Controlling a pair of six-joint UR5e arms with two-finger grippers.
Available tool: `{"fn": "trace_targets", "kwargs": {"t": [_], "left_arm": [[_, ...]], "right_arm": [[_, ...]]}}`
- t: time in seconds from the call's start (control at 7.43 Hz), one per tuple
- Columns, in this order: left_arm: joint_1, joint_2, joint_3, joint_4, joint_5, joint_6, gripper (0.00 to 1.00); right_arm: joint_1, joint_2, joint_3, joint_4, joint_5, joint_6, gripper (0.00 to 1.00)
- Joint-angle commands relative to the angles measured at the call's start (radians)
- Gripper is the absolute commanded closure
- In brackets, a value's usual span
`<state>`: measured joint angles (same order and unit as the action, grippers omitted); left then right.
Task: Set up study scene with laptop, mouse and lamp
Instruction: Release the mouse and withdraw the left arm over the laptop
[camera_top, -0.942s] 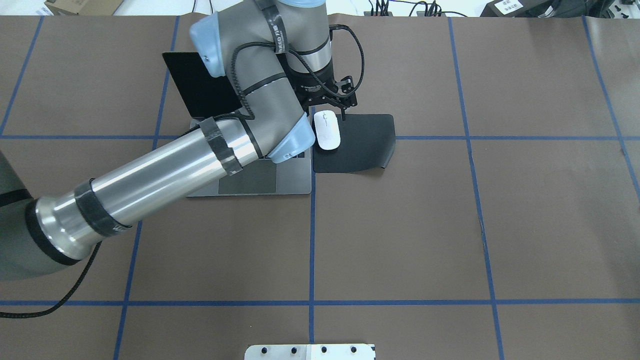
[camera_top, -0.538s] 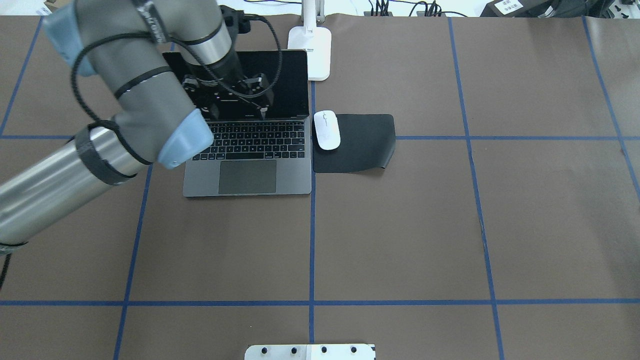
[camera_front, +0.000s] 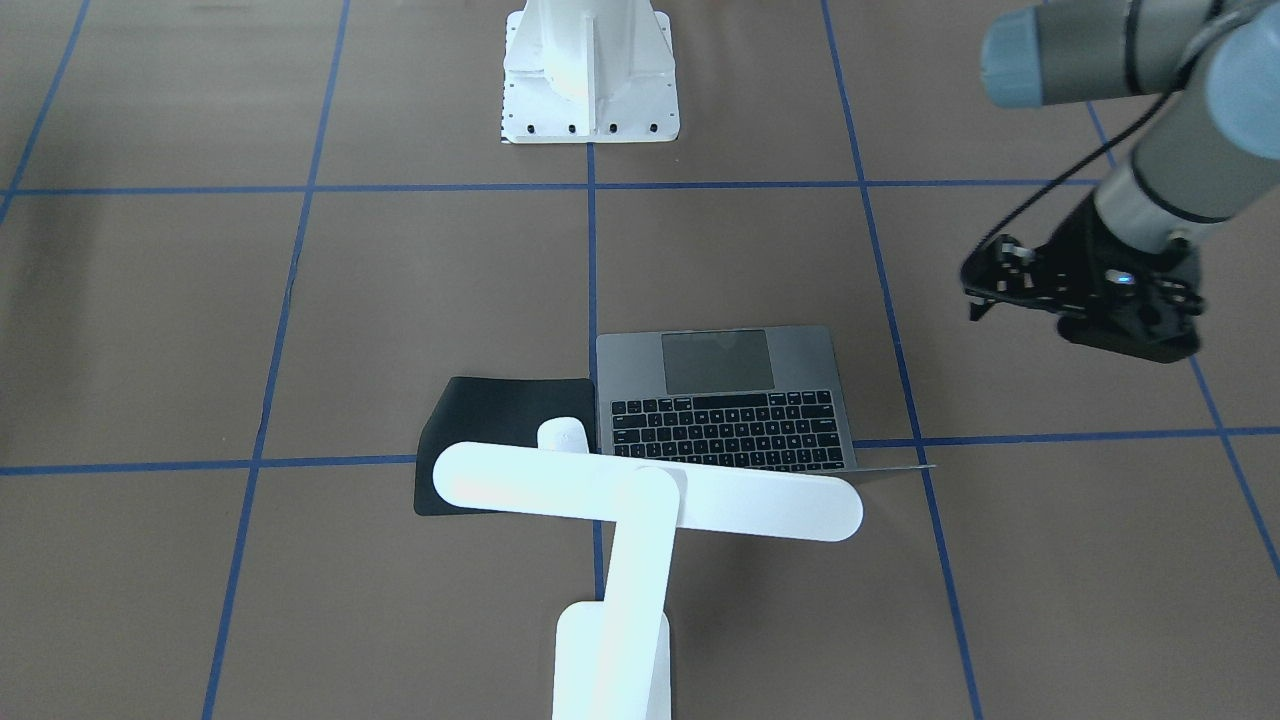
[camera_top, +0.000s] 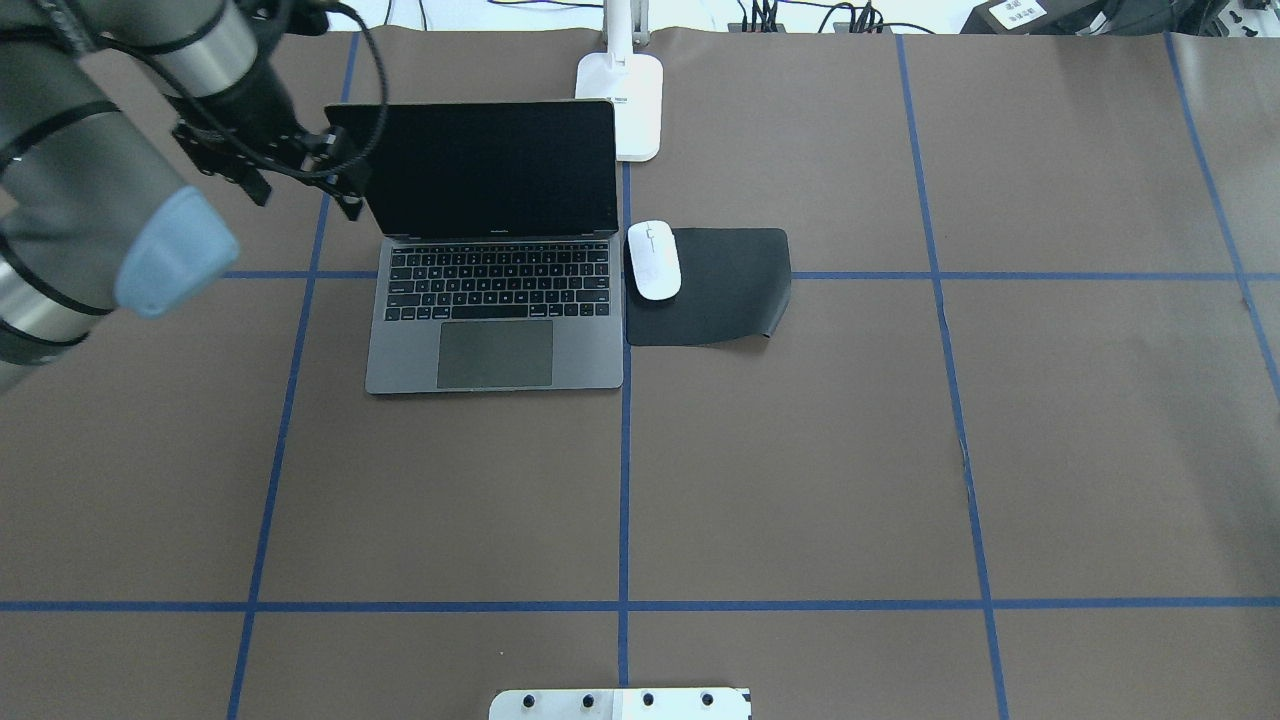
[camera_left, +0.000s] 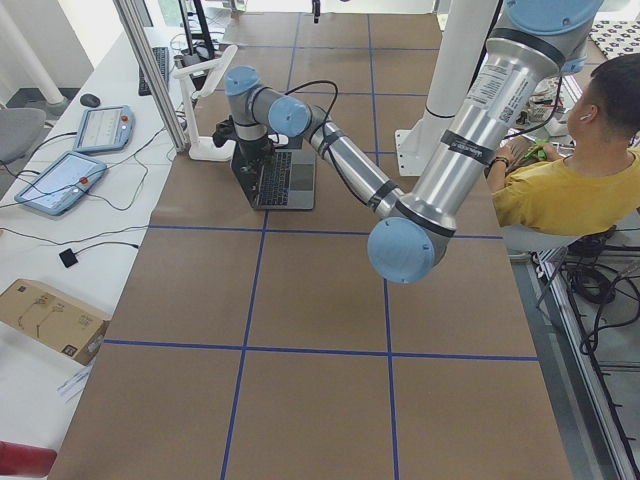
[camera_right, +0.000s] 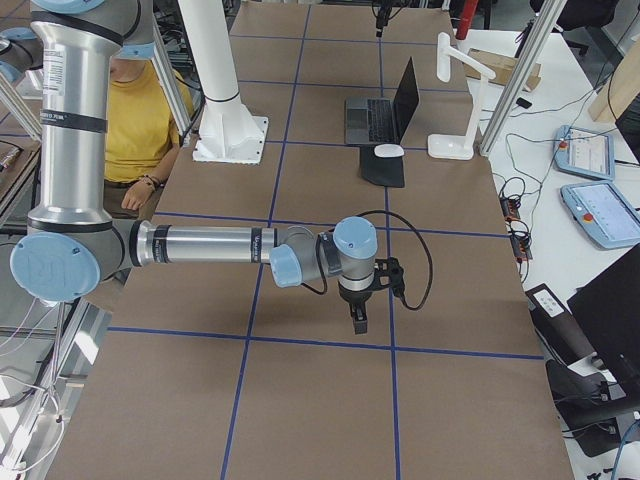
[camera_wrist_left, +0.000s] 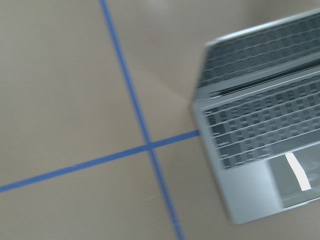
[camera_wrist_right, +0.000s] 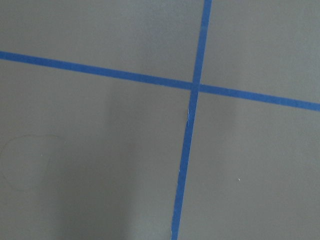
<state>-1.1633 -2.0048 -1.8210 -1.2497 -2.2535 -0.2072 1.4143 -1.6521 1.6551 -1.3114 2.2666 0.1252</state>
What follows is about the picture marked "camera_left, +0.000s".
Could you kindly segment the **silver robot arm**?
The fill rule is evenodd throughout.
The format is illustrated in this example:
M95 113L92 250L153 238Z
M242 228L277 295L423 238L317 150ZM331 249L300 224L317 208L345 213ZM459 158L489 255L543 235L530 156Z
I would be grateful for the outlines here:
M398 165L417 176L402 191L318 107L265 86L250 66L229 69L231 119L217 142L236 143L246 175L270 151L270 135L307 140L355 197L380 218L367 251L377 273L412 283L443 258L455 214L537 85L579 71L597 1L455 1L423 117L396 134Z

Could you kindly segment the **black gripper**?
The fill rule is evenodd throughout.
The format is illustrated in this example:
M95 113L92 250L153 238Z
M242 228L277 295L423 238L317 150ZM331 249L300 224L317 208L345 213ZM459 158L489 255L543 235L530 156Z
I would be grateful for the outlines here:
M321 0L312 0L313 23L318 24L321 16Z
M212 134L216 147L223 147L227 141L236 142L234 162L246 171L259 173L264 162L273 156L275 147L268 136L268 129L260 123L237 123L232 116L219 122Z

